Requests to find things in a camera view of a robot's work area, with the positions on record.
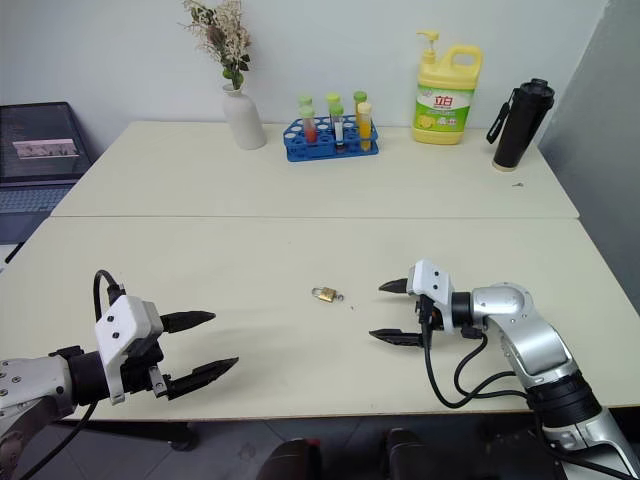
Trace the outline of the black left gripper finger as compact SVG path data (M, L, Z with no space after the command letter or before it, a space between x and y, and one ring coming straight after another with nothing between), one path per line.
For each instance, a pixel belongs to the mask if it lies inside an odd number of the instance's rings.
M169 334L195 328L215 318L215 313L207 311L174 312L160 316L163 331Z
M171 380L166 376L166 396L174 400L206 387L228 372L239 361L238 357L217 360L192 370L189 375Z

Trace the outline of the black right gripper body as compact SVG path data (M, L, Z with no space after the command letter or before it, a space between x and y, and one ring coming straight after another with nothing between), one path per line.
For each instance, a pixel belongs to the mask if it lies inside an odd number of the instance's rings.
M415 313L422 333L443 330L441 312L435 307L435 302L428 296L419 295L417 297Z

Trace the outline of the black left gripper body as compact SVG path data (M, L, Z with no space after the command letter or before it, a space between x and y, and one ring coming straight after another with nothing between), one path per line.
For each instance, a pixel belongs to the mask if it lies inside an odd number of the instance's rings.
M161 374L158 364L164 354L157 340L136 356L129 356L120 367L123 391L134 394L152 391L157 398L168 395L168 380Z

